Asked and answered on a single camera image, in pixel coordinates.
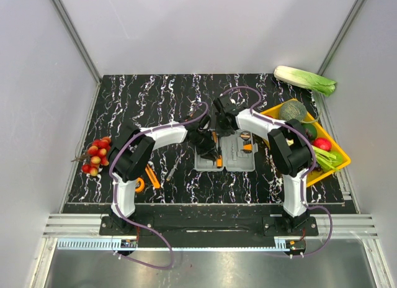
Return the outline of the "short orange screwdriver handle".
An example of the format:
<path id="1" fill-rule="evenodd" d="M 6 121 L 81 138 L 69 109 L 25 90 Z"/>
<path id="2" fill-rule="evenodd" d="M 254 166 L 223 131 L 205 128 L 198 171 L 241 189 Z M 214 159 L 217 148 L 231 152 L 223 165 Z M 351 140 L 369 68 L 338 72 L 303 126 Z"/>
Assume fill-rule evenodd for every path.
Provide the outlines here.
<path id="1" fill-rule="evenodd" d="M 216 159 L 216 166 L 217 166 L 217 168 L 222 168 L 222 167 L 223 167 L 223 160 L 222 160 L 222 157 L 221 157 L 221 156 L 219 156 L 219 157 Z"/>

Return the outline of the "grey plastic tool case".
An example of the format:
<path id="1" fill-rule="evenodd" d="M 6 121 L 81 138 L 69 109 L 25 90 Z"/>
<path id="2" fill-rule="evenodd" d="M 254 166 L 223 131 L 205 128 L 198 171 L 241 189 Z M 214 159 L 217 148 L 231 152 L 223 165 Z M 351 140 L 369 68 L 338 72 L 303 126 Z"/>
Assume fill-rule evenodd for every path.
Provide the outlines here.
<path id="1" fill-rule="evenodd" d="M 253 134 L 251 133 L 251 143 L 253 145 L 252 153 L 244 153 L 243 141 L 239 134 L 245 130 L 237 130 L 235 134 L 228 137 L 219 137 L 212 130 L 213 140 L 219 156 L 222 157 L 223 167 L 217 168 L 216 161 L 210 161 L 201 158 L 195 150 L 194 169 L 199 172 L 253 172 L 255 166 L 255 153 L 258 151 L 257 143 L 254 143 Z"/>

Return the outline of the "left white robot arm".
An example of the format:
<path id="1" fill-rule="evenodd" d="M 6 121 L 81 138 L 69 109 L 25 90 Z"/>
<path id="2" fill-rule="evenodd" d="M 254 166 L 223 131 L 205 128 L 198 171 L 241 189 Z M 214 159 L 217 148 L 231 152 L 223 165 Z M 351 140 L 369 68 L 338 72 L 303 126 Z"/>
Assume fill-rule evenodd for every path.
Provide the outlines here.
<path id="1" fill-rule="evenodd" d="M 145 172 L 154 150 L 187 142 L 202 158 L 217 160 L 218 152 L 210 125 L 208 114 L 151 128 L 127 124 L 108 154 L 109 175 L 114 187 L 111 209 L 116 215 L 112 225 L 115 231 L 128 235 L 134 229 L 135 221 L 130 216 L 135 212 L 137 179 Z"/>

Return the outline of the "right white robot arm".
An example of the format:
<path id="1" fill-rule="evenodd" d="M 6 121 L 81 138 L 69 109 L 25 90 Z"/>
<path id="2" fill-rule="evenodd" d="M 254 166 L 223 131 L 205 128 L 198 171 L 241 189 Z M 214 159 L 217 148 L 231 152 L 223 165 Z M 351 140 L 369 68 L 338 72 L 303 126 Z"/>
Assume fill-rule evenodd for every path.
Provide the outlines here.
<path id="1" fill-rule="evenodd" d="M 314 167 L 314 150 L 296 119 L 272 119 L 253 108 L 237 106 L 226 95 L 213 101 L 216 125 L 225 134 L 244 130 L 265 139 L 272 159 L 283 179 L 283 213 L 278 223 L 291 236 L 299 234 L 309 218 L 306 179 Z"/>

